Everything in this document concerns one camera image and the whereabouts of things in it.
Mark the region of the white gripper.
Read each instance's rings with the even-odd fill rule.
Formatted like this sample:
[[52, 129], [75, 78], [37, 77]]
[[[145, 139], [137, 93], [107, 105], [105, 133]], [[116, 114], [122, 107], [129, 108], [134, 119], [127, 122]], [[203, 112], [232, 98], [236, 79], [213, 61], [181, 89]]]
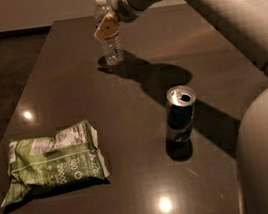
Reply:
[[111, 7], [114, 13], [110, 12], [95, 22], [96, 31], [94, 37], [103, 41], [115, 36], [120, 28], [119, 22], [131, 23], [140, 17], [143, 11], [161, 0], [111, 0]]

